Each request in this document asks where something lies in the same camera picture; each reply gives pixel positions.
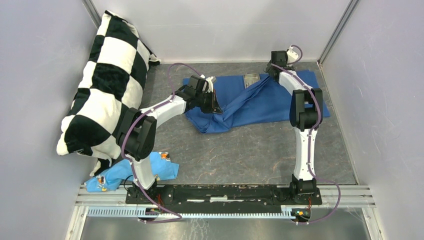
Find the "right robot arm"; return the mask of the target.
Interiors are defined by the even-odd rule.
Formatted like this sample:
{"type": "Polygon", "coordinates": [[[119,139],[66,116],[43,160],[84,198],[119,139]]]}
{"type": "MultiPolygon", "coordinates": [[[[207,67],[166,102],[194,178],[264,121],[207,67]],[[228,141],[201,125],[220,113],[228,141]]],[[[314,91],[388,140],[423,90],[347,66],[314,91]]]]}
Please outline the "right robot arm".
{"type": "Polygon", "coordinates": [[[302,204],[317,190],[315,142],[323,120],[323,91],[308,85],[289,67],[286,50],[270,53],[265,72],[291,96],[289,121],[296,137],[296,163],[288,196],[293,203],[302,204]]]}

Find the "blue surgical drape cloth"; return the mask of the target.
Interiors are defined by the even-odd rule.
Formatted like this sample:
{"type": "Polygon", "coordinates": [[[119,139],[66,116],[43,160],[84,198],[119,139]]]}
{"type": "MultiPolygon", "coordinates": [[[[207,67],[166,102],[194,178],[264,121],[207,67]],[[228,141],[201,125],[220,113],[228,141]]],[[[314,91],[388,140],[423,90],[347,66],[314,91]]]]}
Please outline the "blue surgical drape cloth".
{"type": "Polygon", "coordinates": [[[186,118],[203,134],[224,133],[250,124],[288,121],[291,94],[267,73],[245,87],[242,75],[218,76],[214,90],[221,114],[203,113],[195,107],[186,118]]]}

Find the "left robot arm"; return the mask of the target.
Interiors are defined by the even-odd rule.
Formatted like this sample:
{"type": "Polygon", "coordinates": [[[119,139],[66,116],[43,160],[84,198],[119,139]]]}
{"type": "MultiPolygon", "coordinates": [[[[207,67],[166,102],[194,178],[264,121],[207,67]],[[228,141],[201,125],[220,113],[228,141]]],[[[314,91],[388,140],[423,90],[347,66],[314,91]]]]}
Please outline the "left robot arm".
{"type": "Polygon", "coordinates": [[[129,160],[133,181],[139,187],[138,197],[145,204],[153,203],[157,190],[150,162],[156,131],[170,119],[198,108],[205,114],[220,114],[214,84],[216,77],[191,76],[188,83],[180,87],[165,100],[144,109],[130,108],[119,126],[117,144],[121,155],[129,160]]]}

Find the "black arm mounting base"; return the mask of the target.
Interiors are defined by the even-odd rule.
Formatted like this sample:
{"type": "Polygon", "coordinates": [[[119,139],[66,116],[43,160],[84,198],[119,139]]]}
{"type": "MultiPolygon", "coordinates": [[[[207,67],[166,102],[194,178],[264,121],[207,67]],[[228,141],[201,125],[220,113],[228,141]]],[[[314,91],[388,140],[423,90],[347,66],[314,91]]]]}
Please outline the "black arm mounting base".
{"type": "Polygon", "coordinates": [[[128,188],[125,202],[149,204],[151,199],[178,214],[271,214],[282,206],[318,206],[323,203],[319,189],[296,194],[288,185],[260,184],[165,184],[142,193],[139,187],[128,188]]]}

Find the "metal instrument tray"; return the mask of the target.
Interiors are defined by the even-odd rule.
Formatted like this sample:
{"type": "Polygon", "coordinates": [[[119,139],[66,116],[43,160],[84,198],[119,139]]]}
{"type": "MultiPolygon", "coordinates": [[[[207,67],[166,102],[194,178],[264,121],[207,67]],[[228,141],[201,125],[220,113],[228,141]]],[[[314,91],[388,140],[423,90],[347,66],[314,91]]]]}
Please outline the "metal instrument tray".
{"type": "Polygon", "coordinates": [[[258,73],[248,73],[243,75],[243,85],[244,88],[247,89],[251,85],[259,82],[261,77],[258,73]]]}

